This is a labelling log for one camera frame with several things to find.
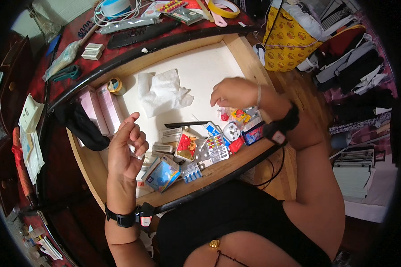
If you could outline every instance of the gold pendant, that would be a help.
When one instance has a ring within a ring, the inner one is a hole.
[[[218,239],[214,239],[213,241],[211,241],[211,242],[209,243],[209,246],[210,246],[210,247],[213,247],[213,248],[215,248],[215,249],[218,249],[219,246],[220,246],[220,241],[219,241]]]

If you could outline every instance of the red tabletop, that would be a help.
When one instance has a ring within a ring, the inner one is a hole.
[[[86,33],[88,29],[90,29],[93,26],[93,23],[90,21],[91,17],[93,17],[93,12],[94,10],[90,9],[65,26],[55,58],[57,58],[71,42],[80,40],[84,36],[82,33]],[[168,17],[165,17],[163,19],[164,21],[171,20],[171,18]],[[235,19],[225,19],[225,20],[227,21],[228,26],[224,28],[220,28],[216,26],[214,23],[209,22],[208,20],[202,20],[190,26],[181,24],[180,26],[171,30],[170,32],[145,42],[136,43],[130,46],[121,47],[114,50],[106,48],[103,51],[102,56],[98,61],[83,59],[80,55],[84,51],[84,47],[80,48],[73,64],[76,64],[81,68],[82,75],[77,80],[65,79],[59,82],[51,82],[49,104],[54,102],[60,96],[60,94],[62,94],[66,90],[67,91],[71,90],[71,88],[74,88],[75,86],[80,84],[81,81],[86,81],[86,78],[89,77],[89,74],[91,74],[92,72],[100,71],[102,66],[110,64],[110,62],[113,59],[116,61],[116,58],[119,57],[124,58],[125,53],[127,54],[128,51],[131,51],[137,47],[146,44],[154,44],[155,42],[161,39],[163,40],[165,37],[171,37],[171,36],[175,38],[172,38],[173,41],[172,44],[170,45],[174,45],[180,42],[196,38],[202,38],[220,34],[229,34],[229,33],[252,32],[258,29],[258,25],[255,22],[253,22],[242,11]],[[243,27],[240,24],[238,24],[239,22],[242,22],[247,26]],[[105,47],[107,47],[108,40],[111,38],[111,36],[112,36],[111,34],[108,35],[94,34],[88,40],[87,43],[103,44]],[[162,49],[164,47],[156,47],[156,50]],[[41,59],[29,88],[29,93],[31,93],[33,98],[40,103],[45,102],[44,101],[45,82],[41,79],[41,77],[46,71],[50,63],[51,57],[52,55],[48,55],[47,57],[43,57]]]

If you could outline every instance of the tape roll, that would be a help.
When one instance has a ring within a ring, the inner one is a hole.
[[[221,9],[217,7],[216,4],[226,6],[230,8],[233,12]],[[227,0],[209,0],[208,8],[215,14],[224,18],[236,18],[240,13],[238,6]]]

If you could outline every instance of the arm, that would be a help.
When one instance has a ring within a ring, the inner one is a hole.
[[[261,90],[260,108],[272,120],[284,118],[290,102],[269,86],[263,85]],[[251,82],[224,79],[214,87],[211,105],[243,108],[256,105],[257,95],[258,87]],[[345,207],[325,141],[304,112],[300,112],[299,124],[287,132],[287,139],[296,150],[297,194],[295,201],[284,202],[284,210],[307,237],[334,259],[343,237]]]
[[[136,112],[122,122],[108,150],[107,207],[117,214],[128,214],[135,209],[135,178],[143,160],[129,156],[128,142],[133,143],[137,156],[148,149],[145,134],[135,124],[138,118]],[[110,219],[106,220],[104,230],[117,266],[155,266],[139,239],[138,225],[123,228]]]

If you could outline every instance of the pink medicine box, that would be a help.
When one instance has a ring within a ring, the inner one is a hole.
[[[124,120],[117,97],[107,90],[107,83],[96,90],[102,114],[110,135],[114,135]]]
[[[96,125],[101,134],[103,136],[108,136],[110,131],[104,120],[95,89],[89,85],[85,86],[80,92],[78,99],[89,119]]]

